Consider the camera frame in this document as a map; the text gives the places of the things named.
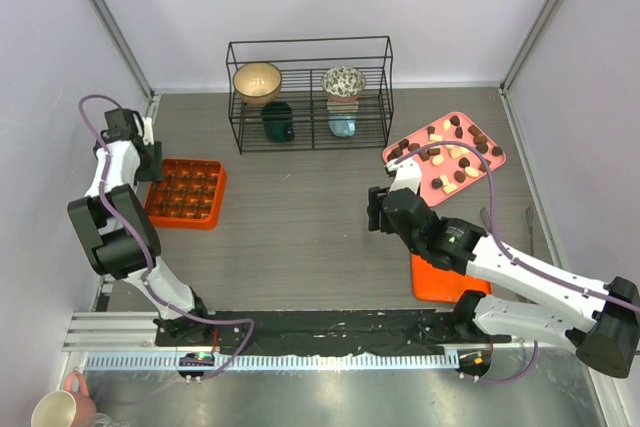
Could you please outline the orange chocolate box tray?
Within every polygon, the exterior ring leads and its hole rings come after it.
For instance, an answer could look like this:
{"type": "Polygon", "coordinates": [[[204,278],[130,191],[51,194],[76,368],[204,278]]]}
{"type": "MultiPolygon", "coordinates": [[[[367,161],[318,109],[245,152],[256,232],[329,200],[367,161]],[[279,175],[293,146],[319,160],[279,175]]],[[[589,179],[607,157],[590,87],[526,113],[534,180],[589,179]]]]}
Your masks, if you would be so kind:
{"type": "Polygon", "coordinates": [[[218,224],[227,172],[218,160],[166,158],[151,183],[145,211],[157,228],[212,230],[218,224]]]}

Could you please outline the pink tray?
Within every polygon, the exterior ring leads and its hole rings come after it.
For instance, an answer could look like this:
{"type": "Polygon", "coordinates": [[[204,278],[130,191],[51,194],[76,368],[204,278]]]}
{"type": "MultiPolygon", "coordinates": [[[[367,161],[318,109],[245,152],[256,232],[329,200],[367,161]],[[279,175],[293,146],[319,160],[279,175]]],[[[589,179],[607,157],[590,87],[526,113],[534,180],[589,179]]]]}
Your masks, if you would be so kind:
{"type": "MultiPolygon", "coordinates": [[[[406,154],[411,147],[428,145],[436,140],[455,140],[480,147],[491,171],[506,162],[504,149],[467,114],[458,111],[450,112],[386,147],[382,153],[383,162],[393,160],[395,155],[406,154]]],[[[438,146],[415,155],[414,159],[423,174],[420,195],[430,207],[441,204],[486,175],[479,158],[467,147],[438,146]]]]}

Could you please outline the orange box lid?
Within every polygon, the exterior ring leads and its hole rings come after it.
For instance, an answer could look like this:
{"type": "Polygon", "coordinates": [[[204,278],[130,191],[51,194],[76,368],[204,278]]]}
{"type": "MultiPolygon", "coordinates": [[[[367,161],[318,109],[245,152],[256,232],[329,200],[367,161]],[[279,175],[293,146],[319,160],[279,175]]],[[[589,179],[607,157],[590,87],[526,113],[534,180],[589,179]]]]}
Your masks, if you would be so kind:
{"type": "Polygon", "coordinates": [[[491,294],[491,284],[454,271],[437,269],[417,255],[411,255],[414,296],[421,301],[455,304],[467,290],[491,294]]]}

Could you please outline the metal tongs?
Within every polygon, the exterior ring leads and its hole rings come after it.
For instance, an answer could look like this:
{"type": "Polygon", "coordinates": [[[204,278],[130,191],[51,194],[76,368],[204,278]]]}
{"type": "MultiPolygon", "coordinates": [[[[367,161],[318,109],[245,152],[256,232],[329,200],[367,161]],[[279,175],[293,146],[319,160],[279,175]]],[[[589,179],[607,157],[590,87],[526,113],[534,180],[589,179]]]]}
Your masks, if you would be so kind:
{"type": "MultiPolygon", "coordinates": [[[[491,233],[492,232],[491,217],[490,217],[490,213],[489,213],[489,211],[488,211],[488,209],[486,207],[482,207],[479,210],[479,217],[480,217],[480,220],[481,220],[485,230],[487,232],[491,233]]],[[[524,210],[524,218],[525,218],[525,224],[526,224],[527,235],[528,235],[529,254],[531,256],[534,256],[535,255],[535,245],[534,245],[534,209],[533,209],[532,206],[528,206],[524,210]]]]}

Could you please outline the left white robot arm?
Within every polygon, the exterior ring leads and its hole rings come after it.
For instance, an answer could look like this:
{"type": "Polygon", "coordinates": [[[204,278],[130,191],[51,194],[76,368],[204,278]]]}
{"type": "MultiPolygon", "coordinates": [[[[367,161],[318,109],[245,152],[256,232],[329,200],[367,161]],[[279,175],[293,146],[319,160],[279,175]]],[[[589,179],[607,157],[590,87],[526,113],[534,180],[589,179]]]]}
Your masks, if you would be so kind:
{"type": "Polygon", "coordinates": [[[161,258],[161,243],[135,188],[161,181],[162,146],[139,112],[116,107],[94,146],[97,168],[83,197],[67,213],[92,269],[140,291],[157,309],[154,324],[179,344],[200,346],[213,332],[202,299],[161,258]]]}

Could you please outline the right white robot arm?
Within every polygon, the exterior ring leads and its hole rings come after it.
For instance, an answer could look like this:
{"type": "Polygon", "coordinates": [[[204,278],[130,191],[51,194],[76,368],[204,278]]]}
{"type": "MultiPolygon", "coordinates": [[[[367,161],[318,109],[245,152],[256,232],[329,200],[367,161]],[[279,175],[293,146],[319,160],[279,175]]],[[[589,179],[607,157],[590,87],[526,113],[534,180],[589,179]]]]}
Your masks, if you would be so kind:
{"type": "Polygon", "coordinates": [[[517,303],[464,292],[451,318],[460,340],[523,337],[563,348],[609,377],[629,376],[639,348],[639,289],[632,281],[616,276],[605,282],[559,269],[477,225],[438,216],[409,188],[369,188],[367,215],[369,230],[398,235],[433,268],[525,297],[517,303]]]}

